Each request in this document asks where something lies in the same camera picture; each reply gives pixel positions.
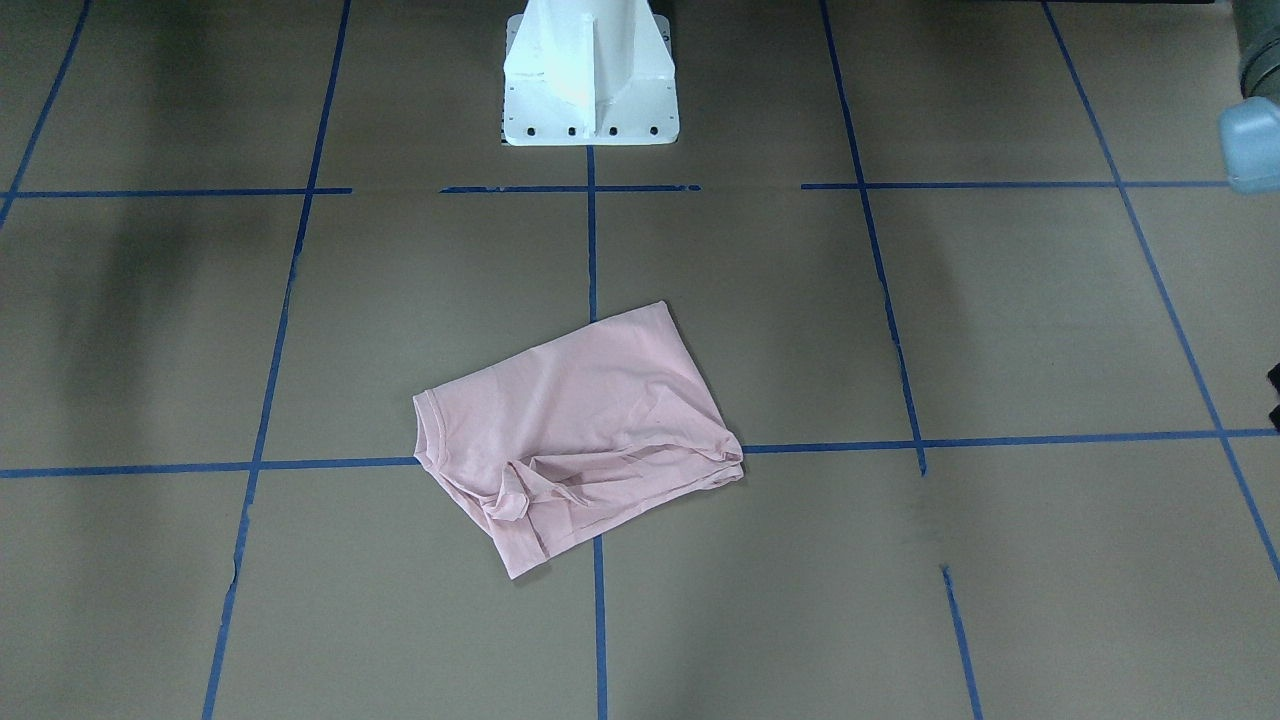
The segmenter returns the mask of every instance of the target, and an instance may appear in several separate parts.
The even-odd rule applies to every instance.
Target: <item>gray cylinder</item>
[[[1280,0],[1235,0],[1240,94],[1280,101]]]

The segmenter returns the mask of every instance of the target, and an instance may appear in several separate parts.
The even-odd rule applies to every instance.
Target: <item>cloth fold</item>
[[[516,578],[681,495],[742,477],[664,302],[413,397],[422,464]]]

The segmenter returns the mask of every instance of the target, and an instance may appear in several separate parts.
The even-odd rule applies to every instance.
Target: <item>white bracket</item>
[[[680,136],[671,23],[646,0],[529,0],[507,20],[511,145],[662,145]]]

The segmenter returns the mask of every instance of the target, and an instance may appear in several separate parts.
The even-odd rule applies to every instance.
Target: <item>blue grid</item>
[[[379,466],[410,466],[417,461],[411,456],[392,457],[339,457],[339,459],[297,459],[297,460],[265,460],[262,457],[266,443],[266,433],[270,424],[271,404],[275,395],[275,386],[279,378],[280,363],[284,352],[284,342],[289,320],[289,301],[297,279],[298,259],[302,254],[306,231],[310,219],[314,197],[325,195],[351,195],[351,187],[319,187],[316,184],[320,163],[324,152],[324,141],[328,131],[329,111],[333,105],[337,87],[339,67],[342,63],[343,45],[346,41],[347,23],[351,15],[351,0],[344,0],[342,5],[342,18],[337,29],[337,41],[333,51],[333,61],[329,72],[329,83],[321,106],[320,122],[316,131],[315,149],[311,159],[311,169],[306,187],[259,187],[259,188],[157,188],[157,190],[86,190],[86,191],[23,191],[22,181],[35,154],[40,135],[49,118],[54,101],[58,97],[63,81],[72,65],[76,49],[83,33],[86,22],[92,8],[92,0],[84,0],[77,18],[74,31],[68,44],[67,51],[59,65],[58,73],[50,87],[49,95],[32,129],[31,137],[24,149],[19,167],[14,174],[9,190],[3,193],[4,204],[0,206],[0,229],[3,229],[9,211],[15,201],[35,200],[67,200],[67,199],[99,199],[99,197],[246,197],[246,196],[302,196],[303,204],[298,219],[298,229],[289,265],[289,274],[285,281],[284,301],[280,307],[279,324],[276,329],[275,345],[271,356],[271,365],[268,372],[266,391],[262,398],[262,409],[259,423],[257,437],[253,446],[252,459],[239,462],[178,462],[178,464],[145,464],[145,465],[113,465],[113,466],[64,466],[64,468],[13,468],[0,469],[0,479],[37,479],[55,477],[102,477],[102,475],[136,475],[136,474],[184,474],[184,473],[248,473],[244,501],[241,511],[239,528],[234,547],[234,575],[228,588],[224,601],[221,623],[219,625],[218,641],[214,659],[210,667],[209,685],[206,691],[202,717],[210,720],[214,715],[214,706],[218,696],[218,685],[221,664],[225,653],[228,635],[230,630],[232,615],[236,602],[236,591],[239,583],[246,542],[250,527],[250,506],[253,503],[257,479],[264,470],[305,470],[323,468],[379,468]],[[1225,428],[1219,415],[1217,407],[1210,395],[1207,383],[1201,373],[1199,364],[1192,350],[1190,341],[1183,329],[1178,311],[1169,295],[1164,277],[1160,273],[1155,254],[1152,252],[1142,224],[1130,202],[1128,188],[1132,187],[1226,187],[1224,181],[1125,181],[1121,178],[1112,158],[1110,146],[1102,127],[1093,111],[1093,106],[1085,92],[1084,85],[1075,70],[1066,40],[1053,17],[1047,1],[1041,1],[1046,22],[1057,42],[1062,60],[1071,81],[1076,88],[1080,101],[1089,117],[1089,122],[1097,136],[1100,150],[1107,160],[1111,181],[1064,181],[1064,182],[869,182],[865,178],[859,154],[858,140],[854,129],[852,111],[845,94],[844,74],[840,67],[838,50],[831,26],[831,17],[827,0],[818,0],[818,9],[823,23],[827,46],[831,58],[831,69],[840,96],[844,114],[845,131],[849,142],[850,158],[854,165],[856,182],[852,183],[804,183],[801,190],[824,191],[845,190],[856,191],[863,209],[867,231],[872,245],[872,254],[876,263],[877,277],[884,297],[886,322],[890,336],[895,345],[902,383],[904,402],[911,425],[911,438],[899,441],[861,441],[861,442],[835,442],[835,443],[786,443],[786,445],[754,445],[745,446],[748,454],[794,454],[794,452],[867,452],[867,451],[905,451],[914,450],[920,473],[928,470],[925,450],[928,448],[954,448],[954,447],[998,447],[998,446],[1046,446],[1046,445],[1088,445],[1088,443],[1133,443],[1133,442],[1179,442],[1194,439],[1217,439],[1224,455],[1238,483],[1242,497],[1249,510],[1258,532],[1258,537],[1271,562],[1272,570],[1280,579],[1280,559],[1267,532],[1266,524],[1258,511],[1253,493],[1249,489],[1244,473],[1236,460],[1231,439],[1275,437],[1276,433],[1263,428]],[[1212,419],[1213,428],[1210,430],[1172,430],[1172,432],[1146,432],[1146,433],[1100,433],[1100,434],[1060,434],[1060,436],[1006,436],[1006,437],[973,437],[973,438],[925,438],[922,437],[919,421],[911,397],[910,377],[908,372],[906,355],[902,350],[897,323],[893,315],[892,295],[884,269],[883,258],[879,250],[879,241],[876,232],[876,220],[869,191],[873,190],[961,190],[961,188],[1115,188],[1124,201],[1130,224],[1138,243],[1142,247],[1147,265],[1151,270],[1170,323],[1178,336],[1188,365],[1196,378],[1202,400]],[[595,150],[586,147],[586,184],[582,186],[449,186],[442,188],[442,193],[584,193],[588,201],[588,272],[589,272],[589,320],[598,319],[598,278],[596,278],[596,195],[602,192],[621,193],[649,193],[649,192],[698,192],[699,184],[628,184],[628,186],[602,186],[595,182]],[[605,652],[605,596],[604,596],[604,543],[603,538],[595,538],[593,543],[594,557],[594,592],[595,592],[595,641],[596,641],[596,712],[600,720],[608,716],[608,674]],[[975,720],[982,720],[982,703],[978,694],[973,661],[969,653],[969,643],[956,601],[955,582],[950,566],[942,566],[943,589],[951,609],[957,648],[969,692],[972,711]]]

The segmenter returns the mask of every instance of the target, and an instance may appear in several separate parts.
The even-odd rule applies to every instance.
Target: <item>light blue object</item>
[[[1280,190],[1280,106],[1266,97],[1249,97],[1222,110],[1217,128],[1233,190]]]

